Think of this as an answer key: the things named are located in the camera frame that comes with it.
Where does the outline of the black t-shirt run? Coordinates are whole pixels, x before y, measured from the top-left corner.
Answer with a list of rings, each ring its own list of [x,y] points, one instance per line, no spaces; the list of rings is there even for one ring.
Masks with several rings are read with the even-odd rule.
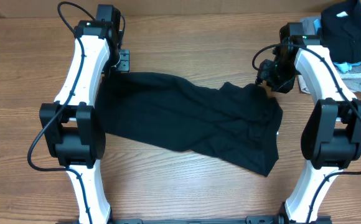
[[[102,81],[95,108],[108,134],[195,151],[259,175],[279,157],[283,111],[258,85],[212,89],[163,73],[120,73]]]

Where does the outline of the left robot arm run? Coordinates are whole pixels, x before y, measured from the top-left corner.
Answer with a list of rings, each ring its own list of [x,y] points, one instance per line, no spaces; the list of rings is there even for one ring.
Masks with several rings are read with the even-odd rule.
[[[114,6],[100,4],[95,16],[70,31],[75,38],[72,63],[54,102],[40,107],[42,130],[36,138],[45,138],[58,170],[72,182],[77,223],[112,223],[100,169],[106,138],[95,101],[102,76],[129,71],[129,50],[121,48],[125,18]]]

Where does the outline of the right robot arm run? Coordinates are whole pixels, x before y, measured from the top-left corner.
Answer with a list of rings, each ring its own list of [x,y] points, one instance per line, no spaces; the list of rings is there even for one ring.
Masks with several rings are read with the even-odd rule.
[[[246,222],[331,223],[330,217],[320,217],[318,211],[335,178],[361,174],[346,170],[361,156],[361,100],[342,81],[329,49],[318,36],[305,34],[302,23],[287,23],[280,29],[279,39],[271,45],[274,60],[264,60],[255,67],[255,83],[287,93],[295,78],[302,75],[315,104],[301,135],[305,163],[279,213],[250,216]]]

